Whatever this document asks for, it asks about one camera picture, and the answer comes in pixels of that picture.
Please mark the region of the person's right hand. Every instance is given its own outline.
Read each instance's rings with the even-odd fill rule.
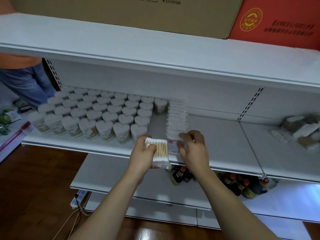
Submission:
[[[187,146],[186,151],[181,142],[177,143],[186,167],[195,175],[210,169],[205,138],[201,132],[198,130],[190,130],[188,133],[180,133],[179,136],[185,140]]]

